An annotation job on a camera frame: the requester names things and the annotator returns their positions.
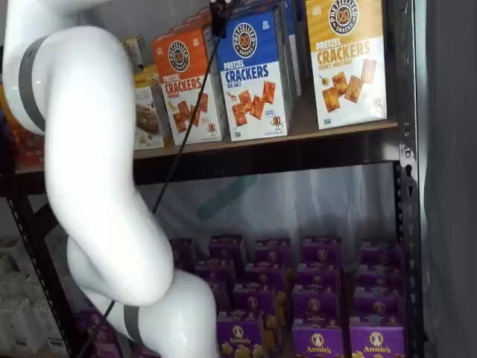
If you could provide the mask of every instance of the metal shelf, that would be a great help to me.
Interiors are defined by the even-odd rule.
[[[396,108],[390,111],[395,116],[386,121],[319,131],[313,91],[309,90],[297,103],[289,136],[248,142],[226,138],[223,142],[188,145],[172,181],[393,163],[397,238],[407,259],[407,357],[424,358],[414,3],[387,1],[386,6],[388,101],[396,99],[396,103],[390,103]],[[176,153],[173,145],[137,152],[136,184],[163,182]],[[65,308],[68,304],[44,244],[45,235],[57,222],[48,205],[34,214],[27,198],[45,192],[43,170],[12,169],[12,163],[2,161],[5,156],[0,158],[0,196],[8,199],[73,357],[85,337],[80,336],[71,312]]]

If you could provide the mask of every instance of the orange cracker box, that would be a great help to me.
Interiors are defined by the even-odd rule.
[[[227,113],[216,59],[192,118],[215,45],[208,17],[201,19],[177,26],[153,41],[159,81],[176,145],[182,144],[190,121],[193,124],[187,144],[221,141],[227,132]]]

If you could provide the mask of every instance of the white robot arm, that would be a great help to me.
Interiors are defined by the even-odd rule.
[[[133,182],[135,96],[129,60],[106,31],[72,16],[108,0],[10,0],[5,95],[45,134],[45,183],[69,234],[72,276],[115,329],[164,358],[216,357],[215,302],[174,271],[168,240]]]

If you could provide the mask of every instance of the yellow cracker box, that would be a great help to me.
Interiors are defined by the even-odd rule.
[[[306,0],[320,129],[385,119],[381,0]]]

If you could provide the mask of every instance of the blue cracker box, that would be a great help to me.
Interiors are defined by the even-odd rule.
[[[291,125],[279,6],[241,9],[227,25],[218,62],[232,141],[286,136]]]

